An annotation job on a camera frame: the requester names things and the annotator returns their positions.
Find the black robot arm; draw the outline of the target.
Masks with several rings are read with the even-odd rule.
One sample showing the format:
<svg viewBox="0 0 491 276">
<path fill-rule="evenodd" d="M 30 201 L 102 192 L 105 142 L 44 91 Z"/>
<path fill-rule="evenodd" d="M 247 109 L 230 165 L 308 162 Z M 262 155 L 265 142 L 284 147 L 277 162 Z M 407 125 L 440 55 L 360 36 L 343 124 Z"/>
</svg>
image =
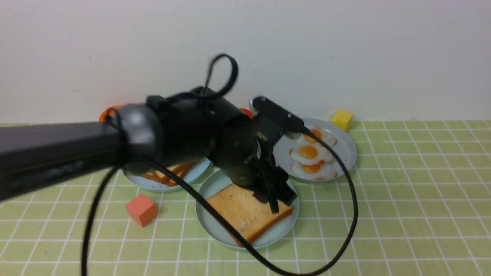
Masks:
<svg viewBox="0 0 491 276">
<path fill-rule="evenodd" d="M 273 213 L 296 198 L 272 149 L 304 122 L 265 97 L 251 100 L 249 118 L 204 87 L 117 109 L 105 122 L 2 127 L 1 200 L 12 199 L 124 162 L 127 174 L 207 158 Z"/>
</svg>

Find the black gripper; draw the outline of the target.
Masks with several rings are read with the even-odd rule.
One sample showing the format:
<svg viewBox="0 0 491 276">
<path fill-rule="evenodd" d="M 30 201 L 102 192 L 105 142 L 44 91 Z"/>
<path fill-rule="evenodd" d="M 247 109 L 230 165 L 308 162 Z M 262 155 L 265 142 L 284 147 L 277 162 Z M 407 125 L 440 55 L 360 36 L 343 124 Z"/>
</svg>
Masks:
<svg viewBox="0 0 491 276">
<path fill-rule="evenodd" d="M 216 146 L 210 160 L 233 183 L 253 188 L 253 196 L 279 213 L 278 201 L 291 205 L 297 193 L 288 185 L 287 173 L 277 166 L 272 150 L 289 131 L 289 121 L 274 115 L 212 115 Z"/>
</svg>

